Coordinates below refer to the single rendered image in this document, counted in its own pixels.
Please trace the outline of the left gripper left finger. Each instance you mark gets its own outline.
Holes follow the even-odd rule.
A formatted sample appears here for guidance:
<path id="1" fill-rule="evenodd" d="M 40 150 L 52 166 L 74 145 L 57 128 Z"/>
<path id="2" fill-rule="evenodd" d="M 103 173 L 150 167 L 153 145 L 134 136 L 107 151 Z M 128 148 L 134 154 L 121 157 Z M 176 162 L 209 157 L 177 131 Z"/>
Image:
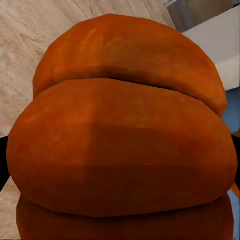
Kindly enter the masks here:
<path id="1" fill-rule="evenodd" d="M 11 176 L 8 172 L 8 164 L 6 159 L 8 138 L 8 136 L 0 138 L 0 192 Z"/>

